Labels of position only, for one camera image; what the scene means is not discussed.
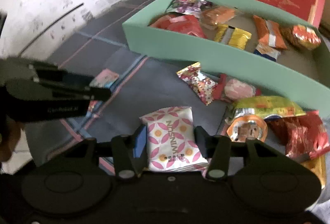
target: orange snack packet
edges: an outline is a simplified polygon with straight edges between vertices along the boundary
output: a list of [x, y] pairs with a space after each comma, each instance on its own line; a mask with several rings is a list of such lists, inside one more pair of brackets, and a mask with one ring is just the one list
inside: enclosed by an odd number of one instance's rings
[[265, 20], [257, 15], [254, 15], [253, 19], [255, 20], [255, 25], [257, 27], [259, 43], [276, 49], [287, 49], [281, 32], [279, 31], [278, 23]]
[[283, 36], [294, 46], [314, 50], [321, 44], [320, 37], [310, 27], [294, 25], [281, 28]]
[[226, 6], [218, 6], [202, 11], [202, 22], [207, 25], [217, 26], [226, 23], [236, 15], [235, 9]]

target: open box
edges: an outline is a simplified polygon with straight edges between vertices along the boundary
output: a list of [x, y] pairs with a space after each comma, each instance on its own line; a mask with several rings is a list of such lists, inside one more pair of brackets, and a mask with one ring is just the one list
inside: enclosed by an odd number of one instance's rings
[[[247, 14], [255, 14], [282, 25], [310, 25], [290, 13], [256, 0], [208, 1], [237, 7]], [[204, 72], [226, 73], [269, 89], [273, 94], [288, 97], [305, 109], [317, 109], [321, 117], [330, 116], [330, 52], [324, 41], [312, 52], [297, 51], [290, 46], [288, 52], [280, 55], [278, 63], [275, 63], [249, 52], [256, 45], [252, 44], [253, 39], [257, 39], [252, 29], [246, 29], [251, 31], [252, 41], [246, 50], [239, 50], [212, 40], [148, 27], [155, 17], [166, 11], [171, 2], [156, 0], [123, 23], [132, 51], [164, 60], [199, 61]]]

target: snack packet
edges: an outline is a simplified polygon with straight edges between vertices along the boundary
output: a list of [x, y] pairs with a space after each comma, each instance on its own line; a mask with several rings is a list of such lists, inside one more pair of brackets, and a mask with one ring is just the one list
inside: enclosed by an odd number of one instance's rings
[[286, 145], [285, 154], [298, 161], [313, 160], [330, 151], [329, 137], [318, 111], [305, 116], [269, 122], [274, 134]]
[[266, 122], [256, 115], [238, 117], [227, 129], [229, 138], [235, 142], [245, 142], [246, 139], [258, 139], [265, 142], [267, 132]]
[[262, 119], [306, 115], [300, 106], [288, 98], [274, 95], [255, 96], [236, 101], [229, 120], [248, 114], [257, 115]]
[[226, 74], [219, 75], [218, 84], [212, 92], [214, 99], [222, 100], [228, 103], [260, 94], [261, 91], [254, 86], [239, 81], [238, 79]]
[[202, 5], [211, 7], [213, 3], [206, 0], [173, 0], [166, 12], [190, 14], [200, 18]]
[[148, 126], [150, 171], [198, 171], [207, 166], [195, 143], [191, 107], [163, 108], [140, 119]]
[[167, 30], [206, 39], [198, 19], [193, 15], [183, 15], [169, 19]]
[[244, 50], [251, 33], [229, 25], [218, 25], [218, 32], [214, 41]]
[[228, 22], [230, 19], [241, 14], [235, 8], [216, 6], [202, 11], [201, 21], [206, 25], [217, 26]]
[[327, 171], [325, 165], [325, 156], [322, 155], [314, 160], [308, 160], [301, 163], [305, 168], [317, 175], [321, 182], [321, 187], [324, 188], [327, 184]]
[[265, 20], [254, 15], [255, 25], [257, 27], [259, 43], [268, 45], [276, 49], [287, 49], [286, 44], [279, 31], [279, 24], [270, 20]]
[[201, 73], [201, 63], [194, 63], [178, 71], [177, 75], [189, 85], [204, 104], [208, 105], [213, 101], [212, 91], [217, 83]]
[[206, 39], [198, 19], [193, 15], [165, 15], [150, 26]]
[[[100, 87], [100, 88], [110, 88], [110, 86], [119, 78], [119, 74], [111, 71], [110, 69], [103, 69], [100, 74], [98, 74], [91, 82], [91, 87]], [[93, 113], [96, 105], [99, 101], [93, 100], [90, 101], [90, 105], [87, 110], [87, 115]]]
[[277, 57], [281, 54], [281, 52], [279, 52], [278, 50], [269, 47], [268, 45], [263, 45], [261, 43], [257, 45], [253, 53], [255, 55], [260, 55], [274, 62], [276, 62]]
[[314, 50], [321, 44], [320, 37], [310, 27], [294, 25], [281, 28], [282, 35], [294, 46]]
[[160, 17], [156, 22], [149, 25], [150, 27], [167, 29], [167, 27], [171, 24], [170, 19], [175, 18], [177, 15], [175, 14], [166, 14]]

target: mint green box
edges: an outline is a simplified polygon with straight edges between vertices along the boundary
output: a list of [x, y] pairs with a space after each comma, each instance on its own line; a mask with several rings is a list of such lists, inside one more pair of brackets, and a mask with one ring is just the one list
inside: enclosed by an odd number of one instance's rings
[[[281, 9], [256, 0], [209, 0], [237, 7], [280, 24], [310, 25]], [[272, 94], [290, 98], [305, 109], [320, 111], [330, 117], [330, 52], [322, 44], [313, 50], [319, 82], [253, 53], [198, 37], [148, 27], [163, 14], [172, 0], [156, 0], [123, 23], [132, 51], [164, 60], [199, 61], [204, 72], [226, 73], [238, 79], [269, 89]]]

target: pink floral wrapper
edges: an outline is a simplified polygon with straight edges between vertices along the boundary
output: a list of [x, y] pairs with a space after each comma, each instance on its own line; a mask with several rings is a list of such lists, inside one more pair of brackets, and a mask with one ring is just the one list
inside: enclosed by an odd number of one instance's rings
[[212, 97], [215, 100], [222, 100], [228, 103], [257, 95], [261, 95], [261, 91], [258, 88], [226, 74], [219, 75], [218, 84], [212, 92]]
[[217, 83], [202, 74], [199, 62], [178, 71], [177, 75], [189, 85], [204, 104], [208, 105], [214, 100], [212, 92]]
[[140, 119], [148, 126], [149, 171], [204, 171], [207, 160], [195, 143], [191, 107], [163, 108]]

